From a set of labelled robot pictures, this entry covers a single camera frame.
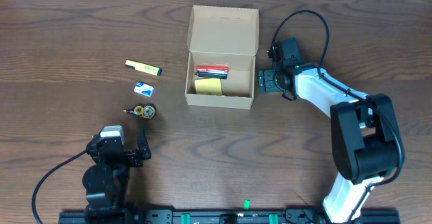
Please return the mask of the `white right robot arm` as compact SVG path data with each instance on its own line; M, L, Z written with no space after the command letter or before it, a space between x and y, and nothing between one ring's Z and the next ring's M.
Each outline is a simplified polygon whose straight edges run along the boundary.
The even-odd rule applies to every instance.
M362 209L377 186L395 180L404 160L390 98L353 90L318 63L307 63L295 38L274 42L267 51L271 69L258 72L262 93L312 103L330 118L331 152L338 174L320 206L286 213L295 223L399 223L391 209Z

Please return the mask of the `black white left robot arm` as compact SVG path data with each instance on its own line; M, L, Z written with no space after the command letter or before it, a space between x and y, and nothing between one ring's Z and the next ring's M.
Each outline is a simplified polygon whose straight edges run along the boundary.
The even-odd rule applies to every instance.
M86 153L95 164L82 178L86 189L85 223L144 223L142 211L126 202L130 170L151 159L144 126L138 131L137 149L124 149L124 131L120 125L105 126L87 144Z

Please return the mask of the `yellow polar bear notepad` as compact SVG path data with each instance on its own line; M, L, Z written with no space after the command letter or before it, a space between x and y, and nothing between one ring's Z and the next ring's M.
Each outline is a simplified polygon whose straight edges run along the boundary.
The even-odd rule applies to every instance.
M217 78L198 79L194 81L195 91L203 95L222 95L221 80Z

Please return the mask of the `white blue staples box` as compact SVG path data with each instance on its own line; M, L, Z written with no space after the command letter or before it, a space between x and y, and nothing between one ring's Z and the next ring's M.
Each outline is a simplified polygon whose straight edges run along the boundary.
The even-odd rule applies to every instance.
M155 88L149 84L145 84L144 82L137 82L134 87L134 92L142 96L151 97L154 89Z

